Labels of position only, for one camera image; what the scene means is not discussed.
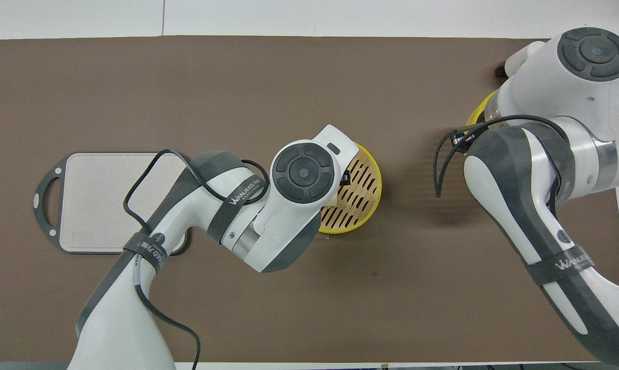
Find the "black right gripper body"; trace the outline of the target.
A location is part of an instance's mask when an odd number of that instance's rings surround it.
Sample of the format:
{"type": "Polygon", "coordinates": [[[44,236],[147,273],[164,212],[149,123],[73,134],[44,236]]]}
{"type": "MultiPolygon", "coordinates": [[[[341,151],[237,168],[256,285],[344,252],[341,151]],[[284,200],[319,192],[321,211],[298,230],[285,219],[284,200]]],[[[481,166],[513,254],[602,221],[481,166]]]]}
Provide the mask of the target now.
{"type": "Polygon", "coordinates": [[[475,126],[465,126],[451,131],[451,154],[466,155],[476,136],[477,128],[475,126]]]}

